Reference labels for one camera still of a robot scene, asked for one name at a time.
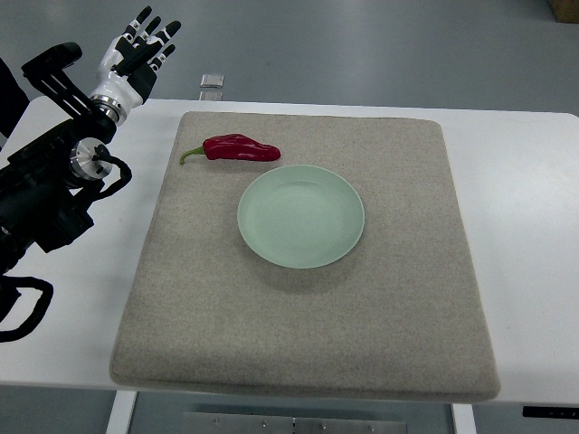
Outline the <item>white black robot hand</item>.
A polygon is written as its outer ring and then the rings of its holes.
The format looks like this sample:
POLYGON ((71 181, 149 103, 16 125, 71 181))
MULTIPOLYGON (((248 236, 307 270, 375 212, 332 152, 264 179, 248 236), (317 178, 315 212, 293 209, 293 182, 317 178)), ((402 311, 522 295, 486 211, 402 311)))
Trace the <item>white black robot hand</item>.
POLYGON ((151 14, 152 8, 145 7, 111 42, 98 67, 91 99, 114 101, 126 112, 147 101, 159 71, 176 49, 172 39, 182 27, 178 20, 162 24, 151 14))

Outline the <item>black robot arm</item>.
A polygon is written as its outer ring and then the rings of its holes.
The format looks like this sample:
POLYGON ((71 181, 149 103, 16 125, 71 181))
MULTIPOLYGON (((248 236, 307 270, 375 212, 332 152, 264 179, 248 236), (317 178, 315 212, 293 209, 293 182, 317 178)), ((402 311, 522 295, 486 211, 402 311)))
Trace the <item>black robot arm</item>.
POLYGON ((132 178, 128 165, 107 149, 116 120, 64 72, 81 55, 77 43, 65 42, 22 67, 25 78, 69 117, 11 154, 1 170, 3 272, 33 244, 45 252, 72 244, 93 225, 90 206, 132 178))

